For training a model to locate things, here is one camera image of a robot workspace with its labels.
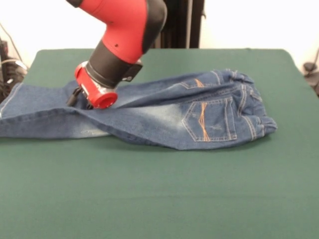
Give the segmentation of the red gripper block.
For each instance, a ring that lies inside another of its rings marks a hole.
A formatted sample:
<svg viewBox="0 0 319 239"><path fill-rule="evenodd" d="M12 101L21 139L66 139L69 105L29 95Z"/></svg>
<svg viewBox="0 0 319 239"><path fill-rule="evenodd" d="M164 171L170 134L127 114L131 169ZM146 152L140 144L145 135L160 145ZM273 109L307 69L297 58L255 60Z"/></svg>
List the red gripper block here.
<svg viewBox="0 0 319 239"><path fill-rule="evenodd" d="M76 67L75 78L79 87L72 92L66 104L67 106L74 106L79 94L83 92L88 100L87 110L93 108L106 109L116 102L118 95L114 89L102 87L89 76L85 69L87 63L88 61L82 62Z"/></svg>

